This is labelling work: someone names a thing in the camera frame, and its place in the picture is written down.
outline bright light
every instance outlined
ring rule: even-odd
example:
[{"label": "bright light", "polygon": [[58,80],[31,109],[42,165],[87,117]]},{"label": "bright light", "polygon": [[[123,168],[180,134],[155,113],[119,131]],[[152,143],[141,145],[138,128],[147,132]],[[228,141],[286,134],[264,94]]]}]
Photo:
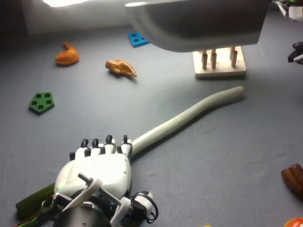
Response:
[{"label": "bright light", "polygon": [[82,3],[89,0],[43,0],[47,5],[52,7],[69,6],[77,3]]}]

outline orange food piece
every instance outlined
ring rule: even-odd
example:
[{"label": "orange food piece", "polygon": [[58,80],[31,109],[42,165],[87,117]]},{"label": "orange food piece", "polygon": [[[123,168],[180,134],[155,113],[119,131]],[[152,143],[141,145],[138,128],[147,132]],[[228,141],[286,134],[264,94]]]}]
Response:
[{"label": "orange food piece", "polygon": [[79,54],[78,51],[71,45],[67,43],[67,41],[64,41],[64,47],[66,48],[66,51],[61,51],[56,56],[56,63],[59,65],[73,65],[79,61]]},{"label": "orange food piece", "polygon": [[105,68],[109,69],[113,73],[122,74],[126,76],[137,77],[137,73],[130,63],[123,60],[110,60],[105,63]]},{"label": "orange food piece", "polygon": [[288,221],[284,227],[300,227],[303,224],[303,218],[295,218]]}]

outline gray metal panel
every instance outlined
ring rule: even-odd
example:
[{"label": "gray metal panel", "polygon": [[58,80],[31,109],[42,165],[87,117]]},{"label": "gray metal panel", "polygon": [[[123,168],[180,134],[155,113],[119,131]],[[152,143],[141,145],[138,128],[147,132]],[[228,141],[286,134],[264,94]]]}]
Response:
[{"label": "gray metal panel", "polygon": [[[259,43],[243,47],[243,80],[197,80],[191,53],[133,48],[131,31],[44,35],[0,53],[1,226],[18,222],[15,203],[53,183],[83,138],[136,139],[239,85],[245,100],[197,119],[133,162],[133,192],[155,196],[160,215],[150,227],[282,227],[301,217],[302,203],[280,171],[303,164],[303,66],[287,63],[292,44],[302,41],[302,23],[268,15]],[[54,57],[64,40],[81,59],[58,68]],[[109,75],[105,61],[116,58],[128,60],[138,78]],[[27,110],[37,91],[55,99],[41,116]]]},{"label": "gray metal panel", "polygon": [[190,52],[256,44],[268,0],[161,0],[125,5],[145,39],[169,51]]}]

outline robotic hand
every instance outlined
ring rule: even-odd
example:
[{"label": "robotic hand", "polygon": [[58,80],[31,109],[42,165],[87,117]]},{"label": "robotic hand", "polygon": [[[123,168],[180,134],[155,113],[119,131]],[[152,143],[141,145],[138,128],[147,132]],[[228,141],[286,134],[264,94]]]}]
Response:
[{"label": "robotic hand", "polygon": [[52,202],[42,204],[45,210],[56,207],[60,211],[53,227],[141,227],[145,221],[153,223],[158,208],[152,194],[130,196],[132,141],[125,135],[116,147],[108,135],[104,145],[98,139],[92,141],[92,147],[88,144],[84,139],[81,147],[70,153],[70,162],[57,177]]}]

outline gray curved object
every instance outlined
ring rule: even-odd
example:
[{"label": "gray curved object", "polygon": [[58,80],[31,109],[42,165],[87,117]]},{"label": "gray curved object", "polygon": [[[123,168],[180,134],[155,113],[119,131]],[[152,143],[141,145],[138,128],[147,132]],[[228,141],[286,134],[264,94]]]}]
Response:
[{"label": "gray curved object", "polygon": [[256,44],[269,0],[162,0],[125,5],[134,28],[152,44],[191,52]]}]

